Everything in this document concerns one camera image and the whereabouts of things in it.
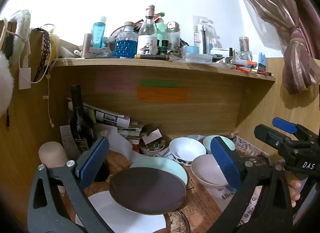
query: light blue plate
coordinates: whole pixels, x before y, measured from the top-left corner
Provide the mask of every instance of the light blue plate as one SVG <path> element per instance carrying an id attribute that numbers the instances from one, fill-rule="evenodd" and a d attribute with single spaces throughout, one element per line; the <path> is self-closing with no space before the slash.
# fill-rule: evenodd
<path id="1" fill-rule="evenodd" d="M 210 135 L 210 136 L 207 136 L 206 138 L 203 139 L 203 144 L 209 154 L 211 153 L 211 150 L 210 150 L 211 140 L 217 136 L 219 136 L 219 135 Z M 224 136 L 219 136 L 219 137 L 221 137 L 221 139 L 226 143 L 226 145 L 230 148 L 230 150 L 232 150 L 232 151 L 235 150 L 236 147 L 235 147 L 235 144 L 233 143 L 233 141 L 231 141 L 230 139 L 228 139 Z"/>
<path id="2" fill-rule="evenodd" d="M 130 168 L 133 167 L 148 167 L 163 170 L 180 178 L 185 186 L 188 184 L 188 176 L 183 167 L 175 161 L 166 159 L 164 157 L 146 158 L 141 161 L 137 161 L 130 166 Z"/>

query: wooden shelf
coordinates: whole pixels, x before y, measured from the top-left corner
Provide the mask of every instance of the wooden shelf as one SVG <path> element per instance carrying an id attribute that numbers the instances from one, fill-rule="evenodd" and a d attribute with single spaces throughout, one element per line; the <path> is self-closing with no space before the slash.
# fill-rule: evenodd
<path id="1" fill-rule="evenodd" d="M 276 81 L 274 77 L 259 75 L 256 73 L 245 73 L 237 69 L 225 69 L 225 68 L 217 68 L 214 66 L 208 66 L 205 64 L 168 62 L 168 61 L 158 61 L 158 60 L 66 58 L 66 59 L 58 59 L 54 66 L 66 67 L 66 66 L 96 66 L 96 65 L 97 66 L 98 65 L 116 65 L 116 66 L 158 67 L 158 68 L 170 68 L 170 69 L 189 69 L 189 70 L 222 73 L 227 75 Z"/>

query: human hand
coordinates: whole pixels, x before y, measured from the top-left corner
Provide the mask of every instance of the human hand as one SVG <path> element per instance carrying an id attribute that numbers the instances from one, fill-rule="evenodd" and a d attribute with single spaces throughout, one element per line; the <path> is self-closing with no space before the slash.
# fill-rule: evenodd
<path id="1" fill-rule="evenodd" d="M 286 178 L 289 186 L 292 208 L 296 206 L 296 201 L 300 199 L 300 193 L 297 190 L 301 187 L 301 181 L 295 177 L 292 172 L 286 172 Z"/>
<path id="2" fill-rule="evenodd" d="M 170 233 L 169 229 L 160 229 L 153 233 Z"/>

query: bottle label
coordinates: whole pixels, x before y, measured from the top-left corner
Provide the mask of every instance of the bottle label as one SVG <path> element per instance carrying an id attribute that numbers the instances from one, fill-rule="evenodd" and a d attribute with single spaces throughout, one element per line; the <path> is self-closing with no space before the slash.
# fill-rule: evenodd
<path id="1" fill-rule="evenodd" d="M 75 139 L 75 142 L 76 142 L 77 148 L 79 149 L 79 151 L 81 153 L 89 150 L 88 142 L 85 138 L 84 139 Z"/>
<path id="2" fill-rule="evenodd" d="M 141 35 L 138 37 L 137 55 L 156 55 L 157 37 Z"/>

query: white fluffy towel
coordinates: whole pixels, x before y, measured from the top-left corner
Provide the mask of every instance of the white fluffy towel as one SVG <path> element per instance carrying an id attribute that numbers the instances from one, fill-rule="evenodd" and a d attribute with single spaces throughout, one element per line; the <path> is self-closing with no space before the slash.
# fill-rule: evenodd
<path id="1" fill-rule="evenodd" d="M 13 91 L 13 78 L 9 70 L 9 62 L 0 52 L 0 117 L 9 107 Z"/>

